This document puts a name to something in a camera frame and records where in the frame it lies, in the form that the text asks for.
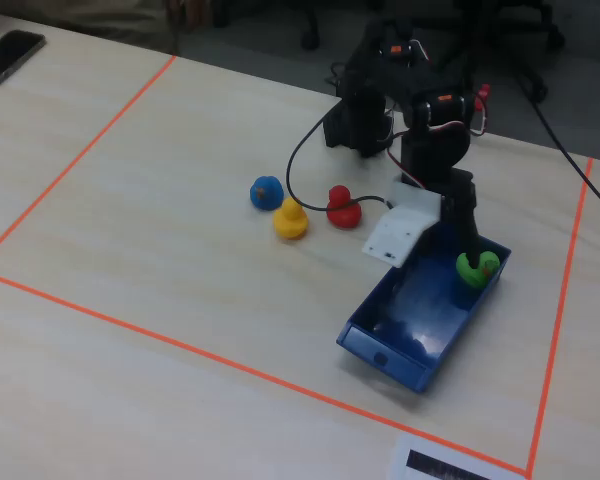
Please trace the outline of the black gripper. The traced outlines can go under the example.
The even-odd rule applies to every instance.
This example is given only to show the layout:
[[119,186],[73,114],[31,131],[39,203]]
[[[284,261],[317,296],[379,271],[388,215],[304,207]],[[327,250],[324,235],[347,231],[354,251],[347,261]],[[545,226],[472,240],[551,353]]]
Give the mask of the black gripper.
[[[402,136],[399,167],[403,183],[444,196],[441,218],[455,228],[469,266],[476,269],[481,250],[474,216],[475,185],[470,172],[456,168],[470,143],[470,129],[464,124],[413,127]],[[432,230],[420,235],[415,246],[418,257],[430,252]]]

